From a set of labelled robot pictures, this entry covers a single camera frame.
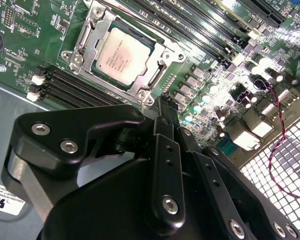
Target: white sticker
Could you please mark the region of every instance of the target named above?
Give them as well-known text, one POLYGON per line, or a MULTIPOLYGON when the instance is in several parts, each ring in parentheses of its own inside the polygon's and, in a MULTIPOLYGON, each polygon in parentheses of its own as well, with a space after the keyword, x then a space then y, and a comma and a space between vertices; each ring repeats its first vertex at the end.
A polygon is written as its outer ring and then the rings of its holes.
POLYGON ((16 195, 8 192, 8 190, 0 185, 0 211, 7 214, 17 216, 22 207, 25 205, 25 201, 18 198, 16 195))

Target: screw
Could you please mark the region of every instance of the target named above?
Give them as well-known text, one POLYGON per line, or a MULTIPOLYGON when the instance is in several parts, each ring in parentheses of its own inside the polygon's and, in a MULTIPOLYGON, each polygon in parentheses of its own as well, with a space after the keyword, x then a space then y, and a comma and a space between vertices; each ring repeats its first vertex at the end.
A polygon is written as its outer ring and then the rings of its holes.
POLYGON ((286 237, 286 233, 285 233, 285 231, 282 229, 282 227, 280 227, 277 223, 274 223, 273 226, 274 226, 276 232, 277 232, 281 237, 283 237, 283 238, 286 237))
POLYGON ((39 136, 45 136, 50 133, 50 127, 43 123, 35 123, 31 126, 31 130, 34 134, 39 136))
POLYGON ((142 114, 137 110, 132 110, 131 113, 133 116, 135 116, 137 118, 140 118, 142 116, 142 114))
POLYGON ((75 57, 74 61, 79 64, 79 63, 81 63, 81 58, 80 57, 75 57))
POLYGON ((78 151, 78 145, 71 140, 64 140, 60 143, 60 148, 67 154, 74 154, 78 151))
POLYGON ((2 64, 0 64, 0 72, 1 73, 4 73, 4 72, 6 72, 7 71, 7 68, 6 68, 6 66, 5 65, 2 65, 2 64))
POLYGON ((140 92, 139 95, 138 95, 138 97, 141 98, 141 99, 144 99, 145 96, 146 96, 146 95, 145 95, 145 93, 144 93, 143 91, 140 92))
POLYGON ((96 19, 100 19, 100 18, 103 16, 104 12, 102 11, 101 8, 99 8, 99 7, 94 7, 94 8, 92 9, 92 14, 94 15, 94 17, 95 17, 96 19))
POLYGON ((285 227, 286 227, 286 229, 288 230, 288 232, 289 232, 293 237, 295 237, 295 238, 298 237, 296 231, 295 231, 292 227, 290 227, 289 225, 286 225, 285 227))
POLYGON ((162 199, 162 206, 169 214, 175 215, 178 212, 178 205, 171 197, 164 197, 162 199))
POLYGON ((219 155, 219 152, 214 148, 211 148, 211 152, 213 152, 213 154, 216 155, 216 156, 219 155))
POLYGON ((62 53, 62 57, 63 57, 64 59, 68 59, 68 58, 69 58, 69 54, 66 53, 66 52, 64 52, 64 53, 62 53))
POLYGON ((185 135, 191 136, 191 132, 188 129, 183 129, 183 132, 185 133, 185 135))
POLYGON ((245 238, 245 232, 242 229, 242 227, 237 223, 235 220, 230 221, 230 228, 232 232, 239 238, 244 239, 245 238))

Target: metal mesh grille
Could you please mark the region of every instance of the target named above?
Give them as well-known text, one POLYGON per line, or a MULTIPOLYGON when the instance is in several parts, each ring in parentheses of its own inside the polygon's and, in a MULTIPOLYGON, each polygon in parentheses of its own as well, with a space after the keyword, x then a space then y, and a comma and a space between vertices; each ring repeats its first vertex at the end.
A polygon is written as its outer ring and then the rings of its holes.
MULTIPOLYGON (((278 140, 241 171, 300 231, 300 199, 281 192, 269 175, 268 157, 278 140)), ((275 153, 272 174, 282 187, 300 196, 300 121, 287 131, 286 140, 275 153)))

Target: hole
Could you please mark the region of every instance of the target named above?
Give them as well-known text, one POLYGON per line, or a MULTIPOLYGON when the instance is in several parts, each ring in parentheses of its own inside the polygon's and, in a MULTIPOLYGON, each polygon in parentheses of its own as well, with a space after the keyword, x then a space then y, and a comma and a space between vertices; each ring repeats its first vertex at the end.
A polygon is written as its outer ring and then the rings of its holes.
POLYGON ((173 167, 174 166, 174 163, 172 161, 170 161, 170 160, 167 160, 165 162, 166 162, 166 164, 168 164, 169 167, 173 167))
POLYGON ((169 151, 169 152, 173 152, 174 150, 172 149, 172 147, 170 146, 166 146, 166 149, 169 151))
POLYGON ((216 187, 220 187, 220 183, 218 183, 216 180, 213 180, 212 182, 216 187))
POLYGON ((212 167, 209 164, 205 165, 207 169, 212 170, 212 167))

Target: ram slot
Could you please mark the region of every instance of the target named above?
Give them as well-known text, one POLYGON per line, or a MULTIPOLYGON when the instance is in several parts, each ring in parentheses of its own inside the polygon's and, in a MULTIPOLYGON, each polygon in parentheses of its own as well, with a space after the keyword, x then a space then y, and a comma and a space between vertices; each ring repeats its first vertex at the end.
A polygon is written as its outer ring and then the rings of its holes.
POLYGON ((198 22, 188 22, 186 20, 184 20, 184 13, 177 8, 176 6, 173 9, 170 9, 168 7, 166 7, 165 5, 160 4, 159 2, 156 2, 157 6, 159 6, 161 9, 163 9, 164 11, 166 11, 169 15, 173 16, 175 19, 177 19, 177 21, 179 21, 180 23, 182 23, 185 28, 187 29, 187 31, 192 35, 192 36, 196 36, 192 30, 194 30, 197 33, 200 33, 201 36, 203 36, 204 38, 206 38, 208 41, 210 41, 217 49, 222 50, 223 52, 225 52, 227 55, 232 55, 234 52, 232 50, 232 48, 225 44, 224 41, 222 41, 221 39, 219 39, 218 37, 216 37, 214 34, 210 33, 208 29, 206 29, 205 27, 203 27, 201 24, 199 24, 198 22))
POLYGON ((178 24, 176 24, 172 19, 170 19, 168 16, 160 13, 154 6, 148 4, 145 0, 135 0, 135 5, 139 5, 141 9, 145 9, 148 12, 148 15, 153 17, 154 19, 159 19, 162 23, 164 23, 167 27, 169 27, 172 30, 175 30, 178 32, 178 34, 184 38, 186 41, 192 43, 194 46, 196 46, 199 50, 208 53, 211 57, 216 59, 219 63, 224 59, 222 55, 220 55, 218 52, 216 52, 213 48, 211 48, 209 45, 207 45, 205 42, 203 42, 201 39, 197 38, 195 35, 193 38, 190 38, 188 36, 188 31, 185 31, 185 29, 182 29, 178 24))
MULTIPOLYGON (((174 5, 176 6, 175 1, 167 0, 168 4, 170 6, 174 5)), ((194 16, 197 18, 200 18, 204 20, 206 23, 208 23, 211 27, 213 27, 216 31, 220 32, 225 38, 227 38, 229 41, 234 42, 235 44, 238 44, 241 41, 241 38, 230 32, 227 28, 225 28, 223 25, 221 25, 218 21, 214 19, 214 16, 212 16, 209 12, 205 11, 204 9, 200 8, 200 5, 197 4, 195 1, 192 0, 178 0, 178 3, 191 12, 194 16)))
POLYGON ((202 0, 206 6, 208 6, 215 14, 219 15, 225 22, 230 24, 235 29, 239 30, 242 33, 247 33, 245 26, 242 26, 239 22, 236 22, 231 17, 226 15, 218 6, 211 3, 209 0, 202 0))

